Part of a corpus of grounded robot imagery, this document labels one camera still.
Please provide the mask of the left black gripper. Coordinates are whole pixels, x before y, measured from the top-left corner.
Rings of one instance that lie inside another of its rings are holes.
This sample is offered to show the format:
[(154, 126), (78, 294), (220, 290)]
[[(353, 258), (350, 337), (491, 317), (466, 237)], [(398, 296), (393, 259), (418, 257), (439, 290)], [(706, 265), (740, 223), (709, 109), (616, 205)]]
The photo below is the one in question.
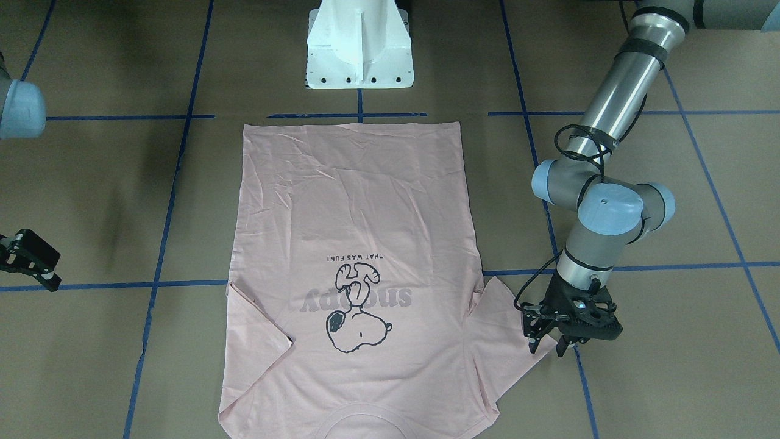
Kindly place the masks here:
[(590, 279), (590, 286), (585, 289), (554, 277), (539, 306), (539, 313), (524, 311), (524, 334), (532, 354), (537, 352), (550, 328), (557, 328), (563, 334), (555, 345), (559, 358), (576, 341), (614, 341), (622, 333), (622, 325), (615, 315), (616, 303), (597, 277)]

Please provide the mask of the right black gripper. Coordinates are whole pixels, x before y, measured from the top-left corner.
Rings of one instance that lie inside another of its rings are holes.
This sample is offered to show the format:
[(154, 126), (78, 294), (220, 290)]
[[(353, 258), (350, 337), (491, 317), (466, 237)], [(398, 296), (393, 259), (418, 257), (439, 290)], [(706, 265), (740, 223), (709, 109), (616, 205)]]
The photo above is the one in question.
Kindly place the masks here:
[(31, 229), (1, 236), (1, 270), (34, 278), (50, 292), (58, 291), (62, 279), (55, 268), (61, 253)]

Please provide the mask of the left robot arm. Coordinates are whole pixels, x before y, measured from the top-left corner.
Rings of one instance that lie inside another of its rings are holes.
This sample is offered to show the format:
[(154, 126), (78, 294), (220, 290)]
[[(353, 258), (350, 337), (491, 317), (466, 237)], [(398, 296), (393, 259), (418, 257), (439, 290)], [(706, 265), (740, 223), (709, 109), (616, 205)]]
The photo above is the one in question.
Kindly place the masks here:
[(553, 330), (555, 352), (622, 333), (607, 281), (625, 247), (666, 225), (675, 198), (663, 185), (629, 184), (605, 167), (634, 127), (652, 83), (691, 30), (778, 31), (777, 1), (642, 1), (626, 22), (626, 40), (580, 121), (560, 128), (559, 156), (534, 170), (534, 194), (576, 213), (555, 271), (538, 304), (519, 302), (523, 333), (535, 354)]

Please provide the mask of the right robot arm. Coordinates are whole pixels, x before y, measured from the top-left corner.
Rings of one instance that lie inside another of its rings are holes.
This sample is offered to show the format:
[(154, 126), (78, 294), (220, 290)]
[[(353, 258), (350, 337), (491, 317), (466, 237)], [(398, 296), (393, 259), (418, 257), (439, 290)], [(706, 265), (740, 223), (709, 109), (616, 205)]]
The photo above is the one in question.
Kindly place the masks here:
[[(1, 92), (3, 140), (34, 138), (42, 135), (46, 123), (46, 105), (38, 86), (12, 78), (1, 55)], [(58, 291), (62, 279), (55, 268), (61, 253), (31, 229), (1, 236), (1, 269), (34, 278), (50, 292)]]

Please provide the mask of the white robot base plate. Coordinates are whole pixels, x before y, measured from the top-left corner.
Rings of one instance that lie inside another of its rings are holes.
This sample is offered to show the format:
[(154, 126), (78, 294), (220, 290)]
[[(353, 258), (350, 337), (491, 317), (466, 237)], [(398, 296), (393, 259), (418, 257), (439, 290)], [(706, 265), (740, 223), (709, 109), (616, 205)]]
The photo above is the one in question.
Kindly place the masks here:
[(407, 1), (322, 1), (308, 14), (306, 86), (399, 89), (415, 81)]

